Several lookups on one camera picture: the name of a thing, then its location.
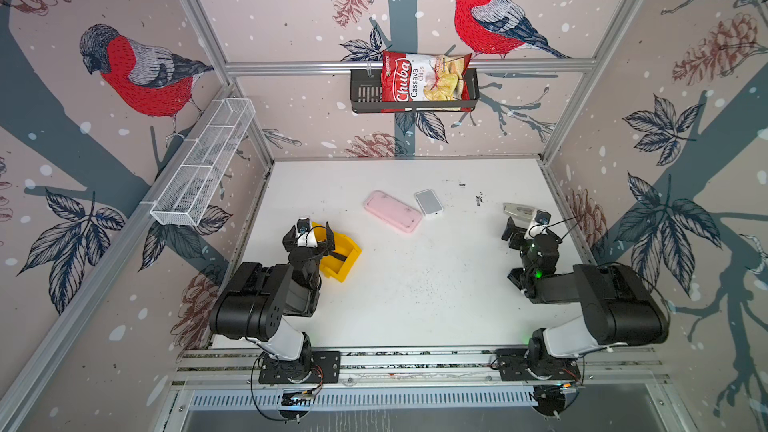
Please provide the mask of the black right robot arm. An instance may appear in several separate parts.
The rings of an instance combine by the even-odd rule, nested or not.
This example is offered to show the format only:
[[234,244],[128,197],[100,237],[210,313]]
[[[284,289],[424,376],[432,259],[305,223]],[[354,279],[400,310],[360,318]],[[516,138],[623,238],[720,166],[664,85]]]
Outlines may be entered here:
[[501,239],[520,253],[522,265],[508,279],[531,303],[574,303],[581,309],[580,316],[533,333],[527,352],[531,363],[667,340],[670,319],[629,266],[575,264],[570,272],[559,273],[562,238],[550,230],[548,219],[524,228],[510,216]]

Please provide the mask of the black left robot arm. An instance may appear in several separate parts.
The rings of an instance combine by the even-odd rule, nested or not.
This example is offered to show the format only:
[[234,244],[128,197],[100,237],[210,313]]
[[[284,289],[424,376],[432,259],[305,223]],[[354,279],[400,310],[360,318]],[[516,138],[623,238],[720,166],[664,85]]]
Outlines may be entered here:
[[322,287],[321,260],[335,251],[328,223],[301,232],[293,226],[283,237],[285,263],[266,267],[241,263],[218,293],[209,316],[212,333],[231,340],[244,339],[267,356],[283,363],[307,367],[311,342],[284,317],[314,314]]

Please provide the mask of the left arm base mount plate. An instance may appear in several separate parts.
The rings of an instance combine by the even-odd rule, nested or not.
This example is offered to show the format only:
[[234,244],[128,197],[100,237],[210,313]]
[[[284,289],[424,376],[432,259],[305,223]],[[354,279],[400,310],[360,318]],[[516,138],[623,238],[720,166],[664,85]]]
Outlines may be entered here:
[[339,351],[313,351],[295,361],[280,361],[264,352],[255,371],[260,385],[320,385],[337,383],[340,366]]

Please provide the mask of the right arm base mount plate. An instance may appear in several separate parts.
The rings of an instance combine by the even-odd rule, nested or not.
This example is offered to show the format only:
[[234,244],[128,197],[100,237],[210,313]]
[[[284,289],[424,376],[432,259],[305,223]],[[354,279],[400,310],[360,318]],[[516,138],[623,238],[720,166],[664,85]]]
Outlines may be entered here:
[[555,358],[546,353],[533,358],[527,348],[497,349],[489,366],[498,371],[505,382],[582,379],[576,359]]

